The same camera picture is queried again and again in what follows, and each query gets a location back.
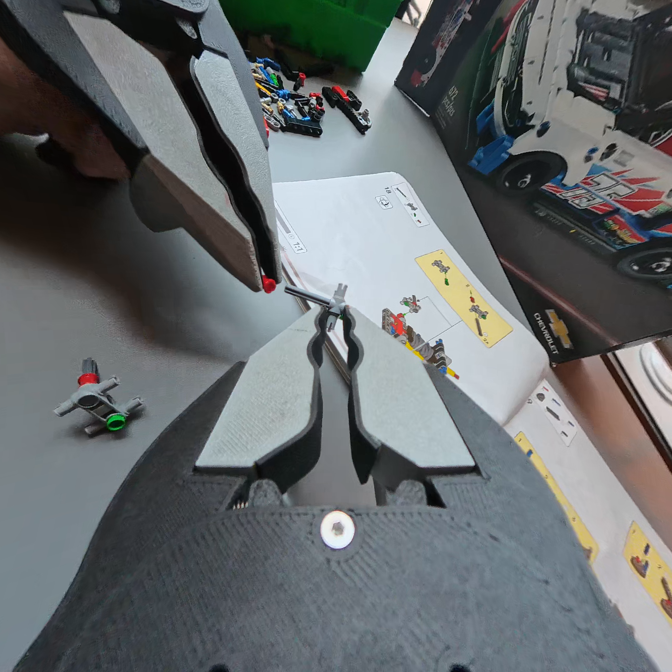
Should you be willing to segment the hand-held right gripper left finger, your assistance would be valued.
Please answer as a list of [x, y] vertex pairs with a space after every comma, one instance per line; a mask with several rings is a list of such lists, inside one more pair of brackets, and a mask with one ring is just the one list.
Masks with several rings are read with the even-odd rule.
[[249, 357], [195, 470], [270, 480], [285, 493], [315, 467], [321, 454], [323, 313], [312, 308]]

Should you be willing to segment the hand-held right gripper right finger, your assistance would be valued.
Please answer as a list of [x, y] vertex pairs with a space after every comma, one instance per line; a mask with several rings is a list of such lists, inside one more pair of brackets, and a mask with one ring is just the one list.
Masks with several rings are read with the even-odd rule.
[[360, 483], [384, 486], [476, 468], [430, 374], [432, 370], [353, 307], [348, 345], [351, 458]]

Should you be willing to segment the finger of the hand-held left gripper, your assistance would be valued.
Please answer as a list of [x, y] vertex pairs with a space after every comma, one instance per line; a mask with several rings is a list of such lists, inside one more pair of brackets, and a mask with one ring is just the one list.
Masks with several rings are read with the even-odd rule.
[[152, 231], [184, 230], [254, 292], [263, 292], [253, 234], [235, 214], [227, 188], [207, 165], [195, 123], [180, 108], [177, 85], [145, 46], [107, 23], [66, 13], [96, 64], [112, 75], [131, 121], [149, 149], [130, 181], [130, 199]]
[[280, 249], [267, 148], [229, 59], [203, 51], [190, 75], [214, 125], [216, 149], [208, 149], [232, 203], [253, 234], [259, 271], [281, 279]]

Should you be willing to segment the light grey lego connector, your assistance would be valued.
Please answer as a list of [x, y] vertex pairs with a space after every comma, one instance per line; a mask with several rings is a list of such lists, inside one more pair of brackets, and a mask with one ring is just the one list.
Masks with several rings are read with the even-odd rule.
[[346, 300], [345, 300], [345, 295], [348, 290], [348, 285], [344, 283], [339, 283], [337, 286], [337, 289], [334, 291], [332, 295], [332, 305], [331, 307], [327, 308], [327, 320], [325, 323], [326, 330], [328, 333], [331, 333], [338, 322], [338, 317], [341, 311], [344, 312], [345, 307], [347, 305]]

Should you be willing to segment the grey lego axle connector assembly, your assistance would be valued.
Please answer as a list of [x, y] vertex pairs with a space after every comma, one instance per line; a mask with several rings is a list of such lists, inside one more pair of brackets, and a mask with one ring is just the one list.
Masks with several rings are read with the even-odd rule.
[[54, 409], [54, 414], [63, 417], [77, 409], [86, 412], [90, 417], [85, 427], [88, 436], [102, 431], [119, 432], [125, 428], [130, 417], [145, 407], [144, 400], [139, 397], [123, 404], [117, 403], [110, 392], [119, 384], [117, 376], [102, 380], [96, 360], [87, 357], [82, 361], [77, 390]]

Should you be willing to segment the pile of small lego pieces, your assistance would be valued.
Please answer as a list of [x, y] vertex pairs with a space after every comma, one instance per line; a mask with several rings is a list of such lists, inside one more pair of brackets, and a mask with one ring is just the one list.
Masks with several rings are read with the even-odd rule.
[[323, 134], [324, 98], [305, 88], [307, 75], [293, 67], [282, 50], [272, 57], [248, 60], [264, 118], [267, 136], [286, 132], [320, 138]]

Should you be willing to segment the black red lego subassembly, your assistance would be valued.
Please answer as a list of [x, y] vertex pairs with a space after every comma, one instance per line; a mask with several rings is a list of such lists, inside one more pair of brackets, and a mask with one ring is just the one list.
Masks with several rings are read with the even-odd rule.
[[339, 109], [360, 134], [365, 135], [371, 128], [369, 110], [362, 108], [362, 101], [352, 90], [343, 90], [338, 85], [325, 86], [322, 96], [331, 108]]

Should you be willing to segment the lego set box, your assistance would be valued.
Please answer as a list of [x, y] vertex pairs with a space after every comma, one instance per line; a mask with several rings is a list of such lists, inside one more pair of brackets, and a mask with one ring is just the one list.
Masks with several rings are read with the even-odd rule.
[[671, 334], [670, 1], [434, 1], [394, 84], [551, 362]]

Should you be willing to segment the person's left hand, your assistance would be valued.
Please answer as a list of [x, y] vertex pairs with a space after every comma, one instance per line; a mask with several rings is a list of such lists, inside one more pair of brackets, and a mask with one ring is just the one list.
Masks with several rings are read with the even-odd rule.
[[46, 157], [93, 179], [125, 181], [130, 171], [100, 125], [32, 72], [1, 42], [1, 136], [47, 136]]

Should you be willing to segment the green storage bin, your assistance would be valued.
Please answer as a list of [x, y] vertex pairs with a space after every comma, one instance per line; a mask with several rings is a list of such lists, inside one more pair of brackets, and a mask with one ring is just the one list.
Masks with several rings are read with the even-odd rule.
[[221, 1], [234, 30], [367, 69], [401, 1]]

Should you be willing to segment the open instruction booklet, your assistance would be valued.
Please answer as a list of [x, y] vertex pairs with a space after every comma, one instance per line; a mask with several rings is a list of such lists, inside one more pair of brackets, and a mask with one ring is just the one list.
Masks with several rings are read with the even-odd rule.
[[394, 354], [454, 382], [554, 493], [588, 563], [641, 643], [671, 656], [671, 550], [601, 458], [532, 333], [485, 287], [398, 173], [273, 186], [293, 284], [345, 298]]

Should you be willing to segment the white flat device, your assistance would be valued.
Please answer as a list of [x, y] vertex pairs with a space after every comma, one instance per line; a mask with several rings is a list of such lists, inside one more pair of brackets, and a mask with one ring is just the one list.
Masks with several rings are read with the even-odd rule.
[[659, 347], [654, 343], [642, 345], [639, 360], [654, 390], [661, 399], [671, 404], [671, 365]]

